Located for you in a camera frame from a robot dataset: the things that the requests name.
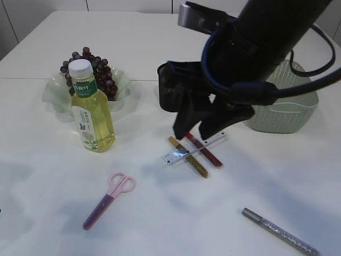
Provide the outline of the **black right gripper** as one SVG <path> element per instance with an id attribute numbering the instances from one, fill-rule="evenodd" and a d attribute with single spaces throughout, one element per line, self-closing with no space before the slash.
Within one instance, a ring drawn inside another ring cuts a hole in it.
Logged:
<path id="1" fill-rule="evenodd" d="M 201 60 L 184 62 L 184 95 L 173 125 L 176 139 L 183 139 L 199 122 L 207 140 L 226 127 L 250 119 L 251 105 L 266 104 L 263 65 L 252 66 L 256 47 L 236 28 L 237 21 L 213 32 Z M 210 94 L 216 97 L 210 108 Z"/>

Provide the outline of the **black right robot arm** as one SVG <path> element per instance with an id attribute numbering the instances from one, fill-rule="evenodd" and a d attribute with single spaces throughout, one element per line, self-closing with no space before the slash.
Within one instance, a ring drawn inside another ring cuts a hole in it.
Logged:
<path id="1" fill-rule="evenodd" d="M 201 59 L 168 61 L 157 70 L 159 104 L 176 113 L 174 135 L 183 139 L 198 126 L 202 139 L 254 116 L 255 106 L 269 106 L 278 99 L 295 97 L 340 80 L 340 70 L 323 67 L 310 72 L 294 70 L 301 77 L 319 79 L 279 89 L 267 78 L 293 56 L 293 47 L 313 29 L 329 1 L 248 1 L 238 17 L 194 2 L 179 8 L 178 25 L 209 36 Z"/>

